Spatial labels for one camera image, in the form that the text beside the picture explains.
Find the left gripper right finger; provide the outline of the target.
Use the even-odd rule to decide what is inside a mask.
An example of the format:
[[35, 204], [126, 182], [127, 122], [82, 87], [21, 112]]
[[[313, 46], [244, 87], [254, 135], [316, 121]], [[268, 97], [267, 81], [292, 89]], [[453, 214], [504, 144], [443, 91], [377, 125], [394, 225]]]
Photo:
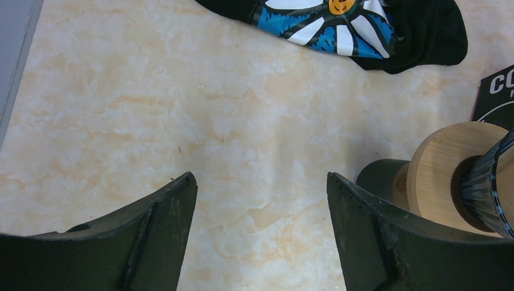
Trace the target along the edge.
[[512, 290], [513, 241], [407, 212], [339, 173], [327, 199], [347, 290]]

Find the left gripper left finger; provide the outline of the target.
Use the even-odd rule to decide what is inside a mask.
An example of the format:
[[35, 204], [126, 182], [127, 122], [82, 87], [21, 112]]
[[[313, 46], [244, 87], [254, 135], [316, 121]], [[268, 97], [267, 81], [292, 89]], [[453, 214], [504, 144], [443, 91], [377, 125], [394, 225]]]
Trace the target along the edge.
[[198, 186], [163, 188], [66, 232], [1, 235], [2, 290], [176, 290]]

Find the ribbed glass dripper cone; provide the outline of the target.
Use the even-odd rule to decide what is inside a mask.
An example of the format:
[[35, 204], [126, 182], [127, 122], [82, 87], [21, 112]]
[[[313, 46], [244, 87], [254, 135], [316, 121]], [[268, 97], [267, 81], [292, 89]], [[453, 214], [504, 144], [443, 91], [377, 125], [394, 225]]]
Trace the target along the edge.
[[452, 176], [452, 200], [473, 228], [513, 239], [513, 130], [485, 154], [463, 160]]

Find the orange coffee filter box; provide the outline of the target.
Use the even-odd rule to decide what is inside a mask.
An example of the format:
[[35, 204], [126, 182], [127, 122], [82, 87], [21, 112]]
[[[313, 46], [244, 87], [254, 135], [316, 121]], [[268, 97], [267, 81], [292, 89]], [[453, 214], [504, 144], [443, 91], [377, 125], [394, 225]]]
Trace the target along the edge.
[[513, 65], [480, 81], [471, 120], [513, 128]]

